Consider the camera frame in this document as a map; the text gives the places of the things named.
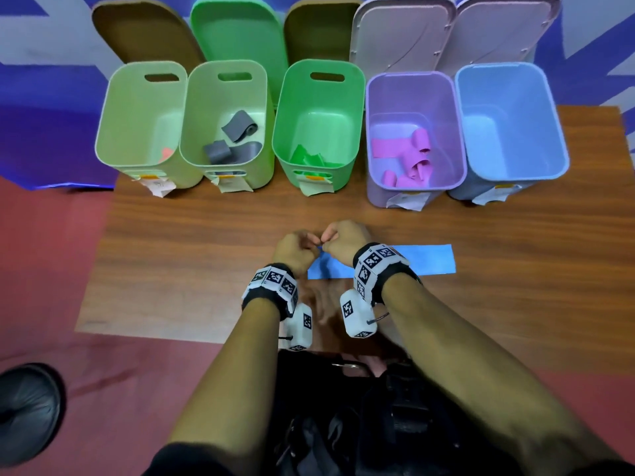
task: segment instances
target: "black round object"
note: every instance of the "black round object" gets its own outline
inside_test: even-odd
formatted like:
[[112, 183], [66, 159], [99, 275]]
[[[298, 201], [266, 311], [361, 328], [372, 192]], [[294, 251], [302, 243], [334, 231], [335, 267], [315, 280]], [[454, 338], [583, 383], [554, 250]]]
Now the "black round object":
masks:
[[0, 468], [25, 463], [55, 438], [64, 418], [64, 383], [45, 364], [0, 375]]

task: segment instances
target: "person's right arm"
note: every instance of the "person's right arm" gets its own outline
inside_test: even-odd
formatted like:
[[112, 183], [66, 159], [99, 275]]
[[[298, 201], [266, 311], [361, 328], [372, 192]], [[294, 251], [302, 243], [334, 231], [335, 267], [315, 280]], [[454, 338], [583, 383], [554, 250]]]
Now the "person's right arm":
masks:
[[[352, 221], [329, 225], [322, 248], [353, 265], [370, 242]], [[567, 475], [618, 456], [509, 352], [405, 273], [382, 298], [417, 367], [477, 421], [489, 439], [532, 475]]]

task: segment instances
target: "person's right hand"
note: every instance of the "person's right hand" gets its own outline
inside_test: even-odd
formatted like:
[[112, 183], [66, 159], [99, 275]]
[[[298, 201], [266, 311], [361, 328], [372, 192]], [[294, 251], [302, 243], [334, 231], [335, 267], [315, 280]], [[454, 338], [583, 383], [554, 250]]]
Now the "person's right hand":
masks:
[[366, 227], [352, 220], [329, 224], [321, 240], [324, 252], [349, 267], [353, 267], [353, 257], [357, 251], [372, 242]]

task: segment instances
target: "wooden table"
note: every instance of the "wooden table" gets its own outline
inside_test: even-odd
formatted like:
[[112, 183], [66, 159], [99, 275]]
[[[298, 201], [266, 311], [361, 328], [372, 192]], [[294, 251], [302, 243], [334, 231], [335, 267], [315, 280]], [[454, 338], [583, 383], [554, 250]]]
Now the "wooden table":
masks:
[[[425, 285], [532, 368], [635, 373], [635, 177], [617, 109], [560, 107], [571, 156], [561, 179], [503, 204], [443, 195], [421, 213], [366, 199], [364, 153], [335, 195], [303, 197], [277, 166], [256, 193], [206, 179], [165, 199], [117, 181], [77, 330], [222, 343], [254, 271], [289, 231], [351, 218], [388, 244], [452, 244], [457, 272]], [[382, 353], [344, 335], [350, 280], [308, 281], [313, 349]]]

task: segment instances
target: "red floor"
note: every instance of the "red floor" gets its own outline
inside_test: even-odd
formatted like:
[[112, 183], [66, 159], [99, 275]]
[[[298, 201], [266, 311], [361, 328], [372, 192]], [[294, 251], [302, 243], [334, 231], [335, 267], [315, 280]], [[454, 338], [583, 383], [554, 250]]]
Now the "red floor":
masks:
[[[0, 196], [0, 371], [46, 362], [68, 391], [51, 446], [5, 474], [138, 475], [220, 346], [75, 333], [111, 193], [29, 192], [0, 179]], [[538, 374], [635, 462], [635, 377]]]

